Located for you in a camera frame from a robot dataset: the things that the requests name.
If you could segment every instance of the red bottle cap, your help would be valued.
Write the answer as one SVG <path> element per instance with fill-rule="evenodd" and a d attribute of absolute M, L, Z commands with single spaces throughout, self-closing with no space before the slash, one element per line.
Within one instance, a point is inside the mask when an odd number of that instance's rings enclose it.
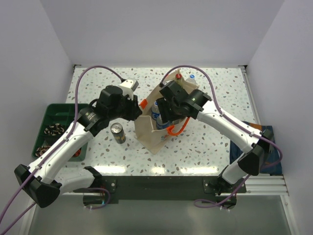
<path fill-rule="evenodd" d="M 177 73 L 175 77 L 176 77 L 176 79 L 178 79 L 178 80 L 180 80 L 180 79 L 182 78 L 182 76 L 181 76 L 180 73 Z"/>

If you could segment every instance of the green tray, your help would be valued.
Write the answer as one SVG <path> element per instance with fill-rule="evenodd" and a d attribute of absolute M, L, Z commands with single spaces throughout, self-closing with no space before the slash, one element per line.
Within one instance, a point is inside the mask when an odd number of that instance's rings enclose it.
<path fill-rule="evenodd" d="M 87 107 L 88 104 L 78 104 L 78 110 Z M 33 148 L 32 156 L 37 159 L 35 155 L 37 148 L 46 145 L 44 130 L 51 124 L 59 123 L 68 129 L 69 125 L 73 122 L 75 116 L 75 105 L 74 104 L 50 104 L 43 118 L 40 126 L 40 130 Z M 81 153 L 78 157 L 70 158 L 69 162 L 81 162 L 86 157 L 87 145 L 82 146 Z"/>

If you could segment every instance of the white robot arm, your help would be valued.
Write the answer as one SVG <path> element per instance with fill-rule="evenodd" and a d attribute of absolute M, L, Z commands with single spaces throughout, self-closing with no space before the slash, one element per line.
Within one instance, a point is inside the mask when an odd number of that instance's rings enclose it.
<path fill-rule="evenodd" d="M 74 153 L 102 129 L 108 127 L 111 120 L 116 118 L 135 120 L 142 114 L 137 96 L 133 93 L 137 86 L 138 82 L 134 79 L 128 79 L 119 86 L 107 86 L 102 90 L 95 107 L 90 105 L 80 111 L 73 133 L 68 138 L 68 132 L 74 122 L 41 157 L 29 166 L 19 165 L 15 169 L 20 184 L 35 169 L 37 170 L 23 189 L 40 207 L 50 205 L 60 193 L 91 186 L 96 172 L 88 167 L 65 177 L 56 178 L 56 176 Z M 62 141 L 65 142 L 53 152 L 55 146 Z M 40 166 L 40 162 L 51 151 L 53 152 L 51 156 Z"/>
<path fill-rule="evenodd" d="M 192 117 L 218 130 L 244 152 L 219 175 L 218 182 L 215 185 L 217 189 L 230 188 L 231 185 L 247 174 L 259 174 L 261 166 L 272 147 L 269 143 L 257 137 L 263 137 L 271 141 L 273 139 L 271 131 L 260 132 L 260 130 L 244 124 L 223 109 L 221 109 L 222 114 L 220 114 L 210 96 L 200 90 L 193 90 L 191 94 L 188 94 L 174 81 L 162 85 L 160 93 L 163 98 L 158 99 L 157 103 L 163 121 Z M 226 119 L 225 116 L 233 120 L 237 126 Z M 247 134 L 239 127 L 248 129 L 251 134 Z"/>

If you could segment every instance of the white backdrop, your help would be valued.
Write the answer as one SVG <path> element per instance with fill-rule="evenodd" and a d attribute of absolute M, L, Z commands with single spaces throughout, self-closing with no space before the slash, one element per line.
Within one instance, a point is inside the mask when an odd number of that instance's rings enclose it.
<path fill-rule="evenodd" d="M 14 169 L 28 165 L 48 104 L 64 102 L 72 67 L 39 0 L 0 1 L 0 211 L 19 184 Z M 21 192 L 0 232 L 28 203 Z M 17 235 L 18 222 L 8 235 Z"/>
<path fill-rule="evenodd" d="M 313 234 L 313 2 L 286 0 L 248 65 L 261 122 L 273 125 L 302 235 Z"/>
<path fill-rule="evenodd" d="M 283 0 L 41 0 L 75 64 L 247 65 Z"/>

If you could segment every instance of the terrazzo table surface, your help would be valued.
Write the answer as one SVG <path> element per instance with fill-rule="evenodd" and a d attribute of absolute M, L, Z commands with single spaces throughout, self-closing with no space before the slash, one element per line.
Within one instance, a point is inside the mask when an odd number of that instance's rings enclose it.
<path fill-rule="evenodd" d="M 79 75 L 85 68 L 76 67 L 67 95 L 67 103 L 74 102 L 74 90 Z M 114 68 L 123 78 L 135 78 L 139 102 L 160 83 L 170 68 Z M 254 122 L 252 108 L 240 69 L 203 69 L 211 77 L 219 105 L 240 120 Z M 195 75 L 200 90 L 211 94 L 208 81 L 198 71 L 181 69 L 184 78 Z M 90 103 L 98 98 L 107 85 L 118 85 L 120 80 L 104 69 L 92 69 L 83 77 L 79 103 Z M 153 175 L 219 175 L 229 163 L 230 140 L 212 127 L 191 119 L 184 132 L 171 138 L 155 155 L 134 137 L 134 123 L 117 119 L 123 125 L 127 140 L 118 144 L 107 128 L 88 143 L 83 162 L 68 162 L 59 175 L 75 172 L 91 165 L 102 174 L 127 176 Z"/>

